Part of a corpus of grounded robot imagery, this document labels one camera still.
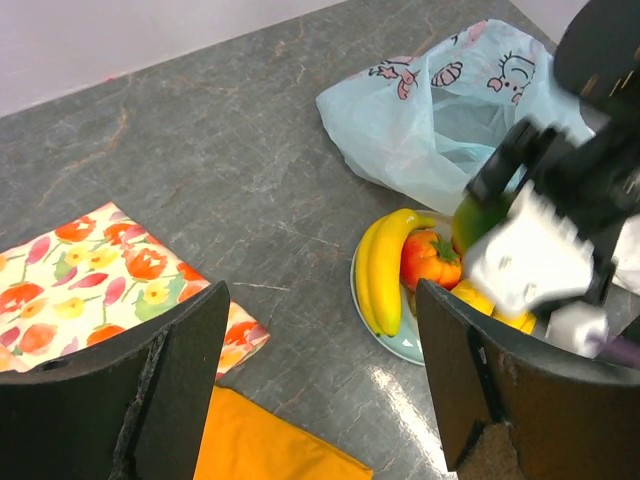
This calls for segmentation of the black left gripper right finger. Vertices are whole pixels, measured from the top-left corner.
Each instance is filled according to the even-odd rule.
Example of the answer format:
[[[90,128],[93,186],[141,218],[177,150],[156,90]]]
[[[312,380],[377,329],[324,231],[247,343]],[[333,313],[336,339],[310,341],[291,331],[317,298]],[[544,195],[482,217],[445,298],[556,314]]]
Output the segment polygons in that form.
[[[636,479],[639,372],[506,326],[433,282],[417,313],[448,470],[461,479]]]

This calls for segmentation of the light blue plastic bag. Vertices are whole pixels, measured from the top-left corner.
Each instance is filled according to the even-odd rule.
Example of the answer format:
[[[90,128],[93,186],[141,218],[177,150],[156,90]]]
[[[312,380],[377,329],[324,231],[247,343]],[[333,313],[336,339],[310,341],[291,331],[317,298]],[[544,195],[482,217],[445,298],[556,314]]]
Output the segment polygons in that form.
[[[552,60],[530,35],[484,20],[422,56],[380,61],[316,105],[356,175],[451,215],[519,120],[558,126],[579,143],[591,137],[578,102],[552,79]]]

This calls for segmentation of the single yellow banana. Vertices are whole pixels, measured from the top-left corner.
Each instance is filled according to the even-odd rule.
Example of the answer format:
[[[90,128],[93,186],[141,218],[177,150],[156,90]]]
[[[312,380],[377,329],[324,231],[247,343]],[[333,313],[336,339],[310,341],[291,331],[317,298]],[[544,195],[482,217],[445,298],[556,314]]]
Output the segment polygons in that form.
[[[399,333],[402,249],[412,232],[435,225],[433,218],[402,208],[376,220],[363,235],[355,254],[356,299],[375,335],[394,337]]]

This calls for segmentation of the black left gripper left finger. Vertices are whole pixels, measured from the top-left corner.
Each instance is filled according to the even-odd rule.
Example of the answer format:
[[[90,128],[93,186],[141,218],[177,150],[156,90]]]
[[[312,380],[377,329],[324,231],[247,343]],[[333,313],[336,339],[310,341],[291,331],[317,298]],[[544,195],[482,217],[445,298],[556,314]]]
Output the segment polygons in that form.
[[[94,346],[2,373],[2,478],[192,478],[229,306],[219,282]]]

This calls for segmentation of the green fake fruit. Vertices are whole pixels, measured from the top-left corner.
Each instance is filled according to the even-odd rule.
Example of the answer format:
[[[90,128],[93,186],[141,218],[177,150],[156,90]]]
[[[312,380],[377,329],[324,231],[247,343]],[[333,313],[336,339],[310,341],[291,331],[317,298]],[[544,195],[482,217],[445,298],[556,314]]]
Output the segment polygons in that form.
[[[505,192],[489,203],[481,203],[471,195],[465,196],[452,217],[454,250],[464,256],[474,243],[506,217],[513,199],[512,192]]]

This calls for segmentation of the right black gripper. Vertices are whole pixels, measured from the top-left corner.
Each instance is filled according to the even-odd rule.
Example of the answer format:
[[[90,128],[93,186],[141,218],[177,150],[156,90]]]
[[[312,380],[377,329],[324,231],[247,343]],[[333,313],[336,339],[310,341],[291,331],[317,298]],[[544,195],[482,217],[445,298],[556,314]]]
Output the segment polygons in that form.
[[[555,127],[517,122],[466,190],[481,205],[495,204],[516,173],[517,188],[534,191],[594,235],[639,213],[639,131],[609,122],[578,145]]]

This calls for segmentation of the yellow banana bunch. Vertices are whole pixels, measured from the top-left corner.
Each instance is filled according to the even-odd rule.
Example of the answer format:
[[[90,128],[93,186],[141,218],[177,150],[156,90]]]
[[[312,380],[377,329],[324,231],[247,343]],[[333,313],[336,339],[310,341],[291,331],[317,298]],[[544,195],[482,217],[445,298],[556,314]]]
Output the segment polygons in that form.
[[[511,328],[519,330],[526,335],[532,334],[537,322],[536,317],[530,312],[525,312],[516,316],[510,316],[501,313],[499,310],[494,310],[492,313],[492,317],[497,321]]]

